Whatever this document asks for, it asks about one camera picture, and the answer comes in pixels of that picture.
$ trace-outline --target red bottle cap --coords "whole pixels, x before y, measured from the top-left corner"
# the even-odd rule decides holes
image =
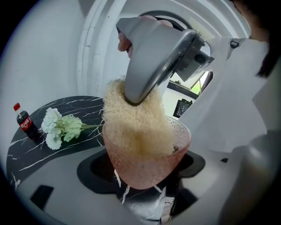
[[[17,111],[20,107],[21,107],[21,105],[19,103],[16,103],[14,105],[14,110]]]

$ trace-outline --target red label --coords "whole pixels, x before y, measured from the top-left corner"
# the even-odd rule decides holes
[[[21,127],[21,129],[22,130],[27,130],[29,127],[30,127],[30,125],[31,125],[31,119],[30,119],[30,117],[28,116],[26,119],[25,119],[25,121],[23,121],[21,124],[19,124],[19,126]]]

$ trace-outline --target soda bottle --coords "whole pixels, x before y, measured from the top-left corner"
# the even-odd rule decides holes
[[[35,140],[36,138],[38,138],[38,129],[30,119],[27,111],[22,110],[19,103],[14,105],[14,110],[17,114],[17,123],[19,124],[21,129],[27,134],[30,139]]]

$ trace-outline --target textured glass bowl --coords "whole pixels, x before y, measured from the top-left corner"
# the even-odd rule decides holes
[[[120,178],[135,189],[148,189],[164,180],[185,155],[190,142],[190,131],[181,122],[167,117],[175,134],[174,146],[179,149],[167,156],[138,156],[123,151],[106,136],[106,123],[102,128],[105,147]]]

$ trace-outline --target white fabric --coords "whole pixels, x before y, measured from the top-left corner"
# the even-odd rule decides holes
[[[227,60],[230,38],[213,40],[215,61],[206,68],[214,77],[195,103],[180,117],[191,131],[190,150],[231,152],[266,133],[252,102],[266,83],[258,77],[267,43],[246,39]]]

